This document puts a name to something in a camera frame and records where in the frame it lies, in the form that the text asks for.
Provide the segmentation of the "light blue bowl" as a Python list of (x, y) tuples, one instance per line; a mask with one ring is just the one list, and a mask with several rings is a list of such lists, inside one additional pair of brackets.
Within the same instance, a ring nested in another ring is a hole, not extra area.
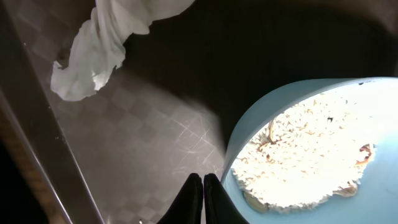
[[(233, 161), (277, 113), (328, 90), (358, 100), (360, 110), (377, 121), (376, 156), (364, 172), (359, 192), (351, 198), (332, 197), (312, 211), (257, 213), (245, 202), (230, 171)], [(221, 183), (249, 223), (397, 223), (397, 78), (303, 80), (264, 95), (242, 115), (231, 134)]]

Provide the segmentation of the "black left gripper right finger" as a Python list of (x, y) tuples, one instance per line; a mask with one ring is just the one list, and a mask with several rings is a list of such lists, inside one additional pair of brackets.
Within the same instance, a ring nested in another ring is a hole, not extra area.
[(248, 224), (215, 174), (204, 177), (206, 224)]

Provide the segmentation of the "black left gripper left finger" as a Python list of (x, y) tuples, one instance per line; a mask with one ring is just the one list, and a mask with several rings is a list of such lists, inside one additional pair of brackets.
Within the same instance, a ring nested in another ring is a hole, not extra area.
[(203, 183), (196, 173), (191, 173), (157, 224), (200, 224), (203, 208)]

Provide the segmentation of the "rice leftovers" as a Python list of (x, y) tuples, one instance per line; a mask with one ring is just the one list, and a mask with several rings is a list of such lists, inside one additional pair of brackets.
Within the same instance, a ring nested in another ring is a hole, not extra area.
[(357, 194), (374, 159), (372, 117), (337, 92), (309, 97), (271, 119), (243, 147), (231, 171), (257, 212), (311, 210)]

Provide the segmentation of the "white napkin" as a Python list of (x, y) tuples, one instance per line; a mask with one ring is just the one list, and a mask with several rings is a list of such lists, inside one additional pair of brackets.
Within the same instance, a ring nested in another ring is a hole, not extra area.
[(75, 36), (68, 66), (53, 63), (50, 89), (65, 101), (80, 101), (104, 87), (122, 66), (131, 34), (147, 35), (154, 21), (181, 14), (193, 0), (96, 0)]

